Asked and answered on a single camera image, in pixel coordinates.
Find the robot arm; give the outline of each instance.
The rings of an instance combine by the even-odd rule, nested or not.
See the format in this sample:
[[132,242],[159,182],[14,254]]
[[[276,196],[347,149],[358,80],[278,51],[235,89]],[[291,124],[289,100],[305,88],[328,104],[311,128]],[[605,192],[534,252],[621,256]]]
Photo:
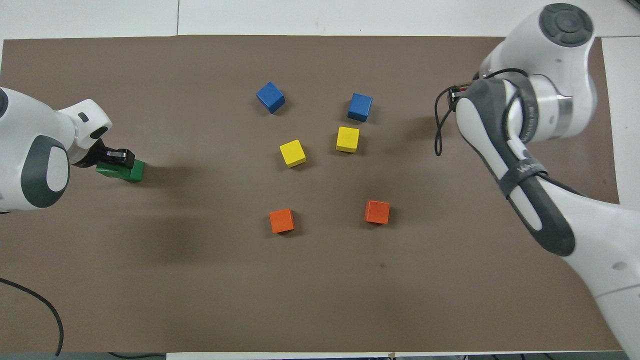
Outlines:
[[0,213],[53,205],[67,188],[69,165],[101,161],[132,168],[133,153],[102,143],[100,137],[111,126],[93,100],[54,111],[0,88]]
[[[496,47],[453,106],[460,133],[534,239],[580,275],[629,358],[640,359],[640,211],[574,193],[525,146],[576,135],[593,116],[592,32],[575,6],[546,6]],[[492,76],[507,68],[523,71]]]

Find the green object in gripper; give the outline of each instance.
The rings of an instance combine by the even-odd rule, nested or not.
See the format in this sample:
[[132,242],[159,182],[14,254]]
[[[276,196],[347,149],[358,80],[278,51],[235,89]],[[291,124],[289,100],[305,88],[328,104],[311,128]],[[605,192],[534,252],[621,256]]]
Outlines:
[[107,177],[115,177],[123,179],[132,183],[142,181],[142,173],[145,169],[145,163],[140,160],[135,160],[133,168],[128,169],[121,165],[111,165],[107,163],[98,162],[95,167],[95,171]]

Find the black cable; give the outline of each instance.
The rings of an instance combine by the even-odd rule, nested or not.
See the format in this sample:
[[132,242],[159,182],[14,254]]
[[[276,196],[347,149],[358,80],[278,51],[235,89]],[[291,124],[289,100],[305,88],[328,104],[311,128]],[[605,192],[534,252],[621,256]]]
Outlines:
[[583,193],[579,192],[578,190],[572,188],[571,186],[565,185],[563,183],[561,183],[560,181],[554,179],[553,177],[550,177],[549,175],[543,173],[543,172],[539,172],[536,174],[536,176],[541,177],[542,179],[546,180],[547,182],[556,185],[557,187],[559,187],[560,189],[564,189],[570,193],[574,193],[575,195],[579,195],[579,196],[583,196],[586,197],[586,195],[584,195]]
[[442,121],[440,121],[440,117],[438,116],[438,103],[440,102],[440,98],[444,94],[449,92],[449,90],[452,90],[452,89],[455,89],[455,88],[456,88],[455,86],[450,86],[450,87],[446,88],[445,90],[442,90],[440,95],[438,95],[438,97],[436,97],[436,103],[433,106],[433,113],[435,114],[435,117],[436,117],[436,138],[435,138],[435,141],[433,143],[433,150],[436,152],[436,156],[442,155],[442,126],[444,125],[445,120],[447,120],[447,117],[449,116],[449,114],[453,111],[453,108],[449,107],[447,112],[442,117]]
[[505,72],[517,72],[518,74],[523,75],[525,78],[529,77],[529,74],[527,74],[526,71],[522,70],[522,69],[518,69],[515,67],[508,67],[506,69],[502,69],[502,70],[498,70],[496,72],[492,72],[491,74],[485,76],[485,79],[491,79],[492,77],[496,76],[496,75],[500,75],[500,74],[504,74]]
[[60,333],[60,336],[58,338],[58,347],[56,349],[56,357],[60,355],[60,352],[62,351],[62,341],[64,340],[65,337],[65,333],[62,329],[62,320],[60,320],[60,315],[58,314],[58,311],[56,310],[55,307],[53,307],[53,304],[51,304],[47,299],[45,299],[42,295],[38,294],[37,292],[29,289],[29,288],[25,288],[24,286],[20,285],[20,284],[16,284],[13,281],[9,281],[7,279],[3,279],[2,277],[0,277],[0,282],[3,284],[7,284],[11,287],[14,287],[18,290],[22,290],[24,292],[26,292],[27,294],[33,296],[34,298],[42,301],[48,308],[49,310],[51,310],[51,312],[53,313],[53,317],[56,318],[56,322],[58,323],[58,332]]
[[509,112],[511,112],[511,107],[513,106],[513,103],[516,102],[516,100],[518,100],[519,98],[520,98],[520,89],[516,88],[516,92],[513,93],[513,95],[509,99],[509,102],[507,103],[507,107],[504,108],[504,111],[502,112],[502,120],[500,120],[500,123],[502,124],[502,131],[504,132],[504,136],[507,140],[509,140],[509,131],[507,130],[507,118],[509,117]]
[[120,359],[144,359],[146,357],[164,357],[164,354],[142,354],[142,355],[132,355],[132,356],[118,355],[114,352],[110,352],[108,354],[115,357],[119,357]]

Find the orange cube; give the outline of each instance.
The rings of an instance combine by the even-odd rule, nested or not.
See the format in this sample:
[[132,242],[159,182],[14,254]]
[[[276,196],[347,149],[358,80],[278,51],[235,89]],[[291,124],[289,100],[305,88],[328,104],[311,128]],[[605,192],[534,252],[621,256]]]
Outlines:
[[282,209],[269,213],[269,220],[274,234],[294,229],[291,209]]
[[374,224],[389,223],[389,209],[391,205],[382,201],[367,201],[367,209],[364,213],[364,220]]

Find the white table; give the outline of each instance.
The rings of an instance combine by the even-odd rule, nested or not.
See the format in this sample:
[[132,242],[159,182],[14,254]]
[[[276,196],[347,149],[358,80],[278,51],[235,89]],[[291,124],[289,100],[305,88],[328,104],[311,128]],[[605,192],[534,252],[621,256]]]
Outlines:
[[[0,39],[194,34],[503,37],[550,1],[1,0]],[[573,0],[603,37],[620,203],[640,208],[640,12],[624,0]],[[169,359],[386,357],[380,353],[179,353]],[[400,353],[417,356],[425,353]],[[430,353],[428,355],[445,355]]]

